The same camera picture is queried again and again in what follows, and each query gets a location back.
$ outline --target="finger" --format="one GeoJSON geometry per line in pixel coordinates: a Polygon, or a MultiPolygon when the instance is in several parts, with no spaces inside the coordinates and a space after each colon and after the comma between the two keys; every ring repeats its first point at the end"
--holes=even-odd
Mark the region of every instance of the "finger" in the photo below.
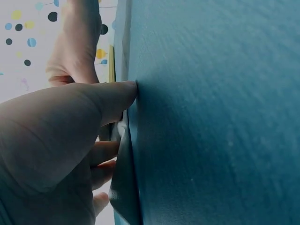
{"type": "Polygon", "coordinates": [[[108,123],[119,121],[123,111],[133,104],[136,95],[137,85],[133,81],[102,84],[100,102],[105,107],[101,108],[101,125],[104,126],[108,123]]]}
{"type": "Polygon", "coordinates": [[[102,185],[112,178],[115,167],[116,161],[112,160],[91,168],[90,174],[93,190],[102,187],[102,185]]]}
{"type": "Polygon", "coordinates": [[[98,216],[99,213],[108,205],[108,203],[109,198],[106,193],[102,192],[98,195],[95,195],[93,198],[95,216],[98,216]]]}
{"type": "Polygon", "coordinates": [[[118,142],[96,142],[88,154],[90,166],[97,166],[117,156],[118,142]]]}
{"type": "Polygon", "coordinates": [[[85,63],[85,65],[78,68],[74,70],[70,69],[70,75],[76,83],[99,83],[97,73],[95,71],[94,60],[89,60],[89,63],[85,63]]]}

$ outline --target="blue dot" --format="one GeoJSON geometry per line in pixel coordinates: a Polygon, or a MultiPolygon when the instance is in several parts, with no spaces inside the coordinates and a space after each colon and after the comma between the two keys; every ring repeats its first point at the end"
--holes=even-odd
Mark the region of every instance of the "blue dot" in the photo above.
{"type": "Polygon", "coordinates": [[[116,29],[116,21],[114,20],[112,23],[112,28],[115,30],[116,29]]]}
{"type": "Polygon", "coordinates": [[[54,4],[55,4],[55,6],[60,6],[60,2],[59,2],[59,0],[54,0],[54,2],[53,2],[54,4]]]}
{"type": "Polygon", "coordinates": [[[5,29],[6,30],[10,30],[10,29],[12,29],[12,27],[13,27],[13,25],[11,23],[5,24],[5,29]]]}
{"type": "Polygon", "coordinates": [[[38,2],[37,4],[35,4],[35,8],[37,11],[41,11],[43,9],[43,3],[42,2],[38,2]]]}
{"type": "Polygon", "coordinates": [[[27,44],[29,47],[35,47],[37,45],[37,41],[34,38],[29,38],[27,40],[27,44]]]}

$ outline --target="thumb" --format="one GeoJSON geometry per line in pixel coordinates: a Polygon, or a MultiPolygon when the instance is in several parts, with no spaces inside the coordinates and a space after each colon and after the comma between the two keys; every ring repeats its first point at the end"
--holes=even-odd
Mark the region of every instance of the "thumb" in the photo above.
{"type": "Polygon", "coordinates": [[[0,158],[22,187],[43,191],[64,179],[137,94],[135,82],[73,83],[0,105],[0,158]]]}

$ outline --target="fingernail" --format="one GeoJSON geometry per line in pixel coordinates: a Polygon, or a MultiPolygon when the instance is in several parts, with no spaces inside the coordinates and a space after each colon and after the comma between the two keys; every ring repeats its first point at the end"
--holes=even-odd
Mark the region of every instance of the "fingernail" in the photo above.
{"type": "Polygon", "coordinates": [[[123,81],[123,83],[126,83],[126,84],[128,84],[128,85],[130,85],[130,86],[136,86],[136,82],[135,81],[123,81]]]}

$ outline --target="black dot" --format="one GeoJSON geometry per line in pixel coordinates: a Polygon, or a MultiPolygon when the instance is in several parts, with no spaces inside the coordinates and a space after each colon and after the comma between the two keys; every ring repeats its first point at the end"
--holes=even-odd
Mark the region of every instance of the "black dot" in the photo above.
{"type": "Polygon", "coordinates": [[[15,26],[15,30],[16,31],[21,31],[23,29],[23,26],[22,24],[18,23],[16,26],[15,26]]]}
{"type": "Polygon", "coordinates": [[[6,44],[7,45],[11,45],[12,43],[13,43],[12,39],[10,39],[10,38],[6,39],[6,44]]]}
{"type": "Polygon", "coordinates": [[[30,62],[29,60],[25,60],[25,61],[24,61],[24,64],[25,64],[26,66],[30,66],[30,65],[31,65],[31,62],[30,62]]]}
{"type": "Polygon", "coordinates": [[[49,13],[48,20],[50,20],[51,22],[57,21],[57,12],[51,12],[51,13],[49,13]]]}
{"type": "Polygon", "coordinates": [[[105,24],[102,24],[100,34],[104,35],[107,34],[107,32],[108,32],[108,27],[105,24]]]}

